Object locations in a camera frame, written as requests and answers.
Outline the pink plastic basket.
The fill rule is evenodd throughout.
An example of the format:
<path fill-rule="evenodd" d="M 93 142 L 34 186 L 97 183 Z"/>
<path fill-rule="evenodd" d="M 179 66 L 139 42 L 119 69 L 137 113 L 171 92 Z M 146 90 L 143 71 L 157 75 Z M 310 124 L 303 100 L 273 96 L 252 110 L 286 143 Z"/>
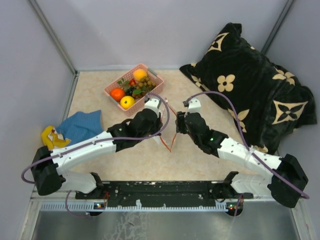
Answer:
<path fill-rule="evenodd" d="M 108 86 L 106 86 L 104 88 L 104 93 L 120 108 L 120 110 L 122 110 L 127 116 L 131 116 L 132 114 L 134 114 L 135 112 L 137 112 L 140 108 L 143 107 L 144 105 L 144 100 L 143 97 L 142 98 L 138 98 L 135 99 L 135 104 L 130 107 L 129 109 L 123 109 L 120 105 L 120 102 L 116 102 L 111 96 L 110 96 L 110 91 L 114 88 L 121 88 L 124 91 L 126 91 L 129 87 L 127 88 L 122 88 L 120 85 L 117 84 L 117 81 L 120 80 L 121 78 L 125 78 L 126 80 L 131 80 L 134 79 L 133 78 L 133 72 L 137 69 L 144 69 L 147 72 L 147 77 L 150 77 L 150 79 L 152 81 L 154 81 L 157 86 L 151 90 L 151 93 L 156 93 L 156 94 L 160 94 L 163 91 L 164 88 L 164 80 L 163 78 L 161 78 L 157 73 L 155 73 L 153 70 L 151 70 L 151 68 L 149 68 L 148 66 L 146 66 L 143 63 L 140 63 L 138 65 L 136 65 L 134 68 L 132 68 L 131 70 L 129 70 L 128 72 L 126 72 L 124 75 L 122 75 L 121 77 L 119 77 L 118 79 L 114 80 L 113 82 L 111 82 Z"/>

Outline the clear zip top bag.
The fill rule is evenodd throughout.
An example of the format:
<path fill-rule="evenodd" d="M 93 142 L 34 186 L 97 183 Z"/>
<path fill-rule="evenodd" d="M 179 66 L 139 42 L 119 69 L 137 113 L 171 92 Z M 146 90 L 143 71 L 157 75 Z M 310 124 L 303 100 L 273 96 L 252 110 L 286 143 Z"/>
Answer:
<path fill-rule="evenodd" d="M 170 153 L 174 150 L 174 144 L 177 138 L 177 130 L 176 130 L 176 120 L 177 120 L 177 111 L 171 105 L 168 98 L 164 98 L 168 109 L 169 114 L 167 113 L 166 107 L 161 104 L 159 112 L 160 112 L 160 120 L 163 125 L 168 123 L 165 129 L 160 133 L 160 135 L 153 137 L 152 139 L 160 146 L 163 146 Z"/>

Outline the yellow lemon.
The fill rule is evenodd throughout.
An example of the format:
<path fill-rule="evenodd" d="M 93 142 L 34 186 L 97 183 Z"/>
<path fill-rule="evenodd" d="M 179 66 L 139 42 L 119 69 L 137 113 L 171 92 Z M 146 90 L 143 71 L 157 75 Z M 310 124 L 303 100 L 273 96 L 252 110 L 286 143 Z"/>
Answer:
<path fill-rule="evenodd" d="M 128 110 L 135 104 L 135 99 L 132 96 L 126 95 L 120 100 L 120 106 Z"/>

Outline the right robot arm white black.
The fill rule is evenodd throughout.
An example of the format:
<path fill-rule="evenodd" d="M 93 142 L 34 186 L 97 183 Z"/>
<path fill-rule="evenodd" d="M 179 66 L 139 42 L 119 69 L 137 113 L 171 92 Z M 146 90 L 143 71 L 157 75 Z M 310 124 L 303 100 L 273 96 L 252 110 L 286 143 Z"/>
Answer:
<path fill-rule="evenodd" d="M 179 111 L 175 124 L 176 131 L 189 135 L 204 153 L 233 161 L 256 173 L 233 174 L 229 182 L 223 185 L 227 197 L 235 198 L 238 194 L 250 193 L 259 197 L 272 197 L 287 208 L 297 205 L 309 180 L 293 155 L 280 157 L 246 148 L 228 135 L 210 129 L 198 112 Z"/>

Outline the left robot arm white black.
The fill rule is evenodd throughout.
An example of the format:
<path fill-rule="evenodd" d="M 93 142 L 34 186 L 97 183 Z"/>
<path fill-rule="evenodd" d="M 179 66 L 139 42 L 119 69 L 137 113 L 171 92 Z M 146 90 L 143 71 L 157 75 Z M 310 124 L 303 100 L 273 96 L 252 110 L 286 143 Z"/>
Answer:
<path fill-rule="evenodd" d="M 106 131 L 73 146 L 49 150 L 37 149 L 31 173 L 40 196 L 59 190 L 77 191 L 97 199 L 103 195 L 104 186 L 97 173 L 72 172 L 71 169 L 90 159 L 132 148 L 162 127 L 161 114 L 148 108 L 134 118 L 109 127 Z"/>

